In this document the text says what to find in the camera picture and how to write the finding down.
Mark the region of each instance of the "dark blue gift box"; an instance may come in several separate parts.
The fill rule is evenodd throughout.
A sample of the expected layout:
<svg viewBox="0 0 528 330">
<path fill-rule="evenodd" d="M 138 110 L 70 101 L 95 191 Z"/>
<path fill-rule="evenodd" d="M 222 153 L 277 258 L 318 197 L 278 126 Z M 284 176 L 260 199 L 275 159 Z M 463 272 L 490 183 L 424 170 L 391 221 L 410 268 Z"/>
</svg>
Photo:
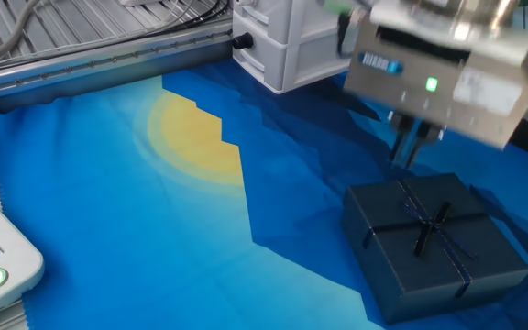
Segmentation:
<svg viewBox="0 0 528 330">
<path fill-rule="evenodd" d="M 387 324 L 495 303 L 528 266 L 455 174 L 350 187 L 341 226 Z"/>
</svg>

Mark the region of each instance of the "black knob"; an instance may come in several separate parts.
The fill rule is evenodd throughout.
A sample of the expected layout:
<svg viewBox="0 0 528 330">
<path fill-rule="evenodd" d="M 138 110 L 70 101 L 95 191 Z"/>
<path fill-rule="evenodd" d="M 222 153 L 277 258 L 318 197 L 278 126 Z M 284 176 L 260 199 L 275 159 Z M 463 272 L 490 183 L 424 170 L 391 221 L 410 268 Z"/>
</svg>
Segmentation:
<svg viewBox="0 0 528 330">
<path fill-rule="evenodd" d="M 236 50 L 242 50 L 244 48 L 252 48 L 254 46 L 254 37 L 249 33 L 244 33 L 241 36 L 237 36 L 231 42 Z"/>
</svg>

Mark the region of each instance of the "metal grate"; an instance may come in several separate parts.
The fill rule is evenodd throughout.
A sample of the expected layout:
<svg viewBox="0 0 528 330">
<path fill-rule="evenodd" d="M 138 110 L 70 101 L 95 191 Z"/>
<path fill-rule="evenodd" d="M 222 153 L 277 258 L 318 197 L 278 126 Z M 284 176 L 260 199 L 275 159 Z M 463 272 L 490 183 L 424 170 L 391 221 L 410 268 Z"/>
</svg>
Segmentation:
<svg viewBox="0 0 528 330">
<path fill-rule="evenodd" d="M 26 0 L 0 0 L 0 45 L 8 40 Z M 182 21 L 208 11 L 216 0 L 198 0 Z M 24 28 L 24 37 L 4 59 L 111 38 L 151 28 L 179 15 L 188 0 L 122 6 L 116 0 L 41 0 Z"/>
</svg>

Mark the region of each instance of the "cable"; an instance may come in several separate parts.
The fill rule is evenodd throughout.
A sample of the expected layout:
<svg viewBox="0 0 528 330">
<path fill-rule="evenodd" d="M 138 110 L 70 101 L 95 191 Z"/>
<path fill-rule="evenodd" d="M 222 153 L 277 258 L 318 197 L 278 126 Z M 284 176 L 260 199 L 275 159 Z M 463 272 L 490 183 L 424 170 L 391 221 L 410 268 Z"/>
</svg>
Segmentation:
<svg viewBox="0 0 528 330">
<path fill-rule="evenodd" d="M 341 12 L 339 18 L 337 19 L 337 55 L 340 58 L 348 58 L 348 54 L 344 54 L 342 48 L 344 47 L 344 40 L 346 39 L 347 28 L 349 27 L 349 22 L 351 16 L 349 13 Z"/>
<path fill-rule="evenodd" d="M 176 7 L 179 4 L 179 2 L 180 1 L 177 0 L 173 7 Z M 191 5 L 193 4 L 193 2 L 194 2 L 194 0 L 191 0 L 191 2 L 189 3 L 189 6 L 187 6 L 186 10 L 184 12 L 182 12 L 180 15 L 178 15 L 176 17 L 176 19 L 174 19 L 170 23 L 168 22 L 168 20 L 171 17 L 173 11 L 170 11 L 169 15 L 164 20 L 162 20 L 160 22 L 160 24 L 158 24 L 158 25 L 156 25 L 154 27 L 147 27 L 147 28 L 142 28 L 142 29 L 135 30 L 135 31 L 125 32 L 125 33 L 121 33 L 121 34 L 118 34 L 118 35 L 114 35 L 112 37 L 103 38 L 103 39 L 100 39 L 100 40 L 88 41 L 88 42 L 84 42 L 84 43 L 81 43 L 81 44 L 78 44 L 78 45 L 68 45 L 68 46 L 57 47 L 55 49 L 43 50 L 43 51 L 40 51 L 40 52 L 36 52 L 36 53 L 33 53 L 33 54 L 16 57 L 16 58 L 9 59 L 9 60 L 1 60 L 0 61 L 0 67 L 3 66 L 3 65 L 16 64 L 16 63 L 20 63 L 20 62 L 24 63 L 24 62 L 32 62 L 32 61 L 41 61 L 41 60 L 46 60 L 46 59 L 50 59 L 50 58 L 54 58 L 54 57 L 59 57 L 59 56 L 63 56 L 63 55 L 72 54 L 72 53 L 78 52 L 78 51 L 92 50 L 92 49 L 96 49 L 96 48 L 99 48 L 99 47 L 111 46 L 111 45 L 114 45 L 114 44 L 119 43 L 119 42 L 128 41 L 128 40 L 131 40 L 131 39 L 142 37 L 142 36 L 144 36 L 144 35 L 146 35 L 148 33 L 152 33 L 152 32 L 155 32 L 155 31 L 160 31 L 160 30 L 162 30 L 164 28 L 169 28 L 172 24 L 174 24 L 176 21 L 181 19 L 189 11 L 189 9 L 191 8 Z"/>
<path fill-rule="evenodd" d="M 39 0 L 30 0 L 30 2 L 36 2 L 36 3 L 38 1 Z M 194 1 L 195 0 L 190 0 L 189 4 L 185 8 L 185 10 L 182 11 L 182 13 L 180 13 L 179 15 L 177 15 L 177 17 L 174 20 L 172 20 L 171 22 L 167 22 L 167 20 L 171 16 L 173 11 L 170 11 L 169 16 L 167 16 L 167 18 L 165 18 L 159 25 L 157 25 L 155 27 L 151 27 L 151 28 L 145 28 L 145 29 L 142 29 L 142 30 L 137 30 L 137 31 L 125 33 L 125 34 L 130 34 L 129 36 L 127 36 L 125 38 L 117 38 L 117 37 L 122 37 L 123 35 L 125 35 L 125 34 L 121 34 L 121 35 L 117 35 L 117 36 L 112 36 L 110 38 L 105 38 L 105 39 L 102 39 L 102 40 L 90 41 L 90 42 L 82 43 L 82 44 L 79 44 L 79 45 L 68 46 L 68 47 L 72 47 L 72 49 L 66 49 L 66 50 L 61 50 L 62 48 L 49 49 L 49 50 L 42 51 L 40 53 L 30 54 L 30 55 L 27 55 L 27 56 L 13 58 L 13 59 L 9 59 L 9 60 L 3 60 L 3 61 L 0 61 L 0 65 L 15 64 L 15 63 L 18 63 L 18 62 L 23 62 L 24 59 L 30 59 L 30 60 L 27 60 L 27 61 L 47 60 L 47 59 L 56 58 L 56 57 L 63 56 L 63 55 L 73 54 L 74 52 L 78 52 L 78 51 L 94 50 L 94 49 L 101 48 L 101 47 L 112 46 L 112 45 L 115 45 L 116 43 L 130 41 L 132 39 L 136 39 L 136 38 L 145 36 L 145 35 L 150 34 L 150 33 L 159 33 L 159 32 L 162 32 L 162 31 L 170 28 L 174 23 L 176 23 L 178 20 L 183 18 L 186 15 L 186 13 L 191 9 L 191 6 L 193 5 Z M 178 4 L 179 4 L 179 0 L 177 0 L 177 2 L 176 2 L 174 7 L 176 7 Z M 24 25 L 19 25 L 20 20 L 18 20 L 17 23 L 18 24 L 16 25 L 16 30 L 19 30 L 20 33 L 21 33 L 21 31 L 23 31 L 23 26 Z"/>
<path fill-rule="evenodd" d="M 22 37 L 22 34 L 24 33 L 24 26 L 26 25 L 29 16 L 32 14 L 32 10 L 39 2 L 40 0 L 29 0 L 21 13 L 19 13 L 19 16 L 17 17 L 16 28 L 14 29 L 11 37 L 8 41 L 0 46 L 0 58 L 5 56 L 12 48 L 14 48 L 19 39 Z"/>
<path fill-rule="evenodd" d="M 203 13 L 203 15 L 207 14 L 209 12 L 213 12 L 213 10 L 215 10 L 216 6 L 217 6 L 217 4 L 215 4 L 213 7 L 211 7 L 207 12 Z M 184 23 L 179 24 L 178 26 L 170 27 L 169 29 L 167 29 L 166 31 L 162 31 L 161 33 L 172 33 L 172 32 L 182 31 L 182 30 L 184 30 L 186 28 L 199 27 L 202 24 L 207 23 L 208 21 L 212 20 L 213 18 L 220 16 L 228 8 L 229 8 L 229 0 L 225 0 L 225 5 L 221 9 L 219 9 L 219 11 L 217 11 L 216 13 L 214 13 L 214 14 L 212 14 L 210 16 L 204 17 L 204 20 L 192 22 L 191 24 L 188 24 L 189 22 L 184 22 Z"/>
</svg>

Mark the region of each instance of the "white plastic container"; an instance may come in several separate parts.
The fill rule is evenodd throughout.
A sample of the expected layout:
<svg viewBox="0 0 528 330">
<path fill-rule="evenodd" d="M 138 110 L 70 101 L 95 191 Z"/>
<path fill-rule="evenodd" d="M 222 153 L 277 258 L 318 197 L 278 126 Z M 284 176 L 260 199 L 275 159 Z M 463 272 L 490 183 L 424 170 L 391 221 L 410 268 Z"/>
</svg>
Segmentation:
<svg viewBox="0 0 528 330">
<path fill-rule="evenodd" d="M 327 14 L 314 0 L 258 0 L 258 6 L 271 3 L 284 6 L 285 2 L 292 3 L 292 9 L 295 8 L 295 4 L 311 3 L 315 5 L 315 9 Z M 240 50 L 234 49 L 234 59 L 272 92 L 282 94 L 344 72 L 349 67 L 349 59 L 341 59 L 336 50 L 337 16 L 327 14 L 331 19 L 315 22 L 314 16 L 305 17 L 306 10 L 296 14 L 294 11 L 289 11 L 291 17 L 295 17 L 294 19 L 286 22 L 281 19 L 280 22 L 274 23 L 278 25 L 272 25 L 271 20 L 278 16 L 267 12 L 270 17 L 269 28 L 263 26 L 262 21 L 251 14 L 242 16 L 240 14 L 242 11 L 237 11 L 237 8 L 238 5 L 235 6 L 234 12 L 234 36 L 249 33 L 254 39 L 254 46 Z M 309 9 L 309 13 L 319 14 L 313 10 L 312 6 L 306 8 Z M 290 25 L 290 28 L 280 28 L 283 22 Z M 357 36 L 356 31 L 347 33 L 343 45 L 344 53 L 353 50 Z"/>
<path fill-rule="evenodd" d="M 234 1 L 236 13 L 258 26 L 269 38 L 283 45 L 298 43 L 300 39 L 307 39 L 330 28 L 337 31 L 337 15 L 325 11 L 317 0 Z M 341 2 L 357 4 L 355 0 Z"/>
</svg>

